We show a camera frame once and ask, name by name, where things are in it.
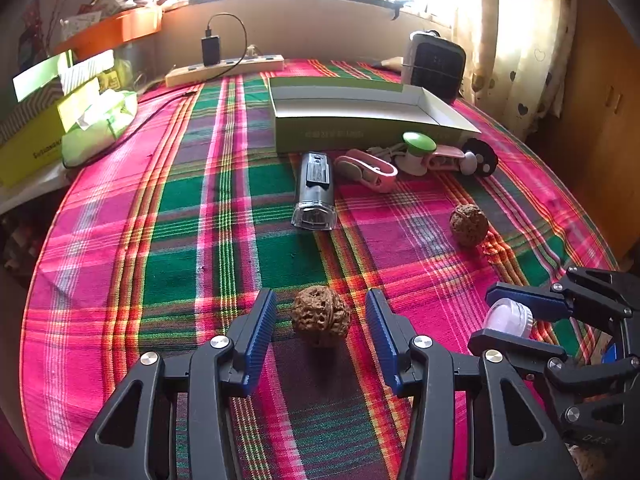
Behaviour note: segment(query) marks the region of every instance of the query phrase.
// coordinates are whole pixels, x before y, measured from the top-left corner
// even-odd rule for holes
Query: yellow box
[[[98,78],[82,85],[30,121],[0,148],[0,181],[7,187],[61,158],[60,143],[100,97]]]

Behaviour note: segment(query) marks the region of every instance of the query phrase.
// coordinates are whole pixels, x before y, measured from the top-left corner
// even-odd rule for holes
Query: black power adapter
[[[213,66],[220,63],[220,36],[212,36],[211,29],[207,27],[202,38],[202,64]]]

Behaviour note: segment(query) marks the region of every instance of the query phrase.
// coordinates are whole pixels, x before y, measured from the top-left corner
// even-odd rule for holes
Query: open box
[[[365,150],[421,132],[436,143],[462,146],[479,137],[473,124],[423,88],[386,81],[327,77],[269,79],[279,153]]]

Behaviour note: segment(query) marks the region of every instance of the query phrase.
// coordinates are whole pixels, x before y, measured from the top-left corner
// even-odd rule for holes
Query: wooden cabinet
[[[640,238],[640,48],[606,0],[578,0],[562,117],[527,143],[622,258]]]

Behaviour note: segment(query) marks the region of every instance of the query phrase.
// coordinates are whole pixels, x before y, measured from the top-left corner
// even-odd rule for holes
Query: green round cap
[[[402,140],[406,144],[407,151],[412,155],[420,156],[425,153],[433,153],[436,151],[436,143],[431,137],[418,132],[405,132],[402,134]]]

